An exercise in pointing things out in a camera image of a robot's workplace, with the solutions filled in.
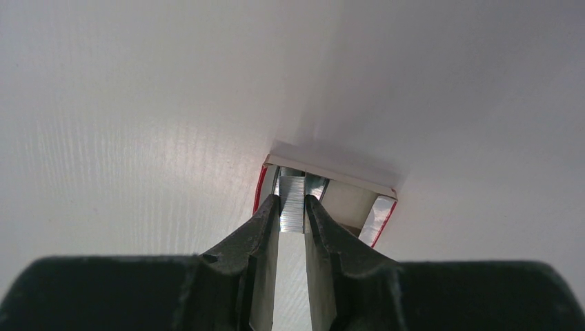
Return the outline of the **red staple box tray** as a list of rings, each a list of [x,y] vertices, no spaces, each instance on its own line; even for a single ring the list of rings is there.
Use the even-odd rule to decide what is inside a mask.
[[[315,197],[338,224],[374,248],[397,206],[396,190],[370,181],[304,163],[278,154],[268,154],[259,173],[252,211],[264,199],[279,196],[279,178],[305,179],[305,197]],[[304,197],[304,233],[310,231]]]

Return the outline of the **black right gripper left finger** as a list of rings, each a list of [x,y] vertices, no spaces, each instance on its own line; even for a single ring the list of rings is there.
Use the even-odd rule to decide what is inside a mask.
[[[270,330],[280,200],[202,254],[44,257],[1,301],[2,330]]]

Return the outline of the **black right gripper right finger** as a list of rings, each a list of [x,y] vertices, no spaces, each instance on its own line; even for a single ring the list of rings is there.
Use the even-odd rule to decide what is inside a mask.
[[[536,261],[398,262],[305,198],[314,330],[583,330],[567,283]]]

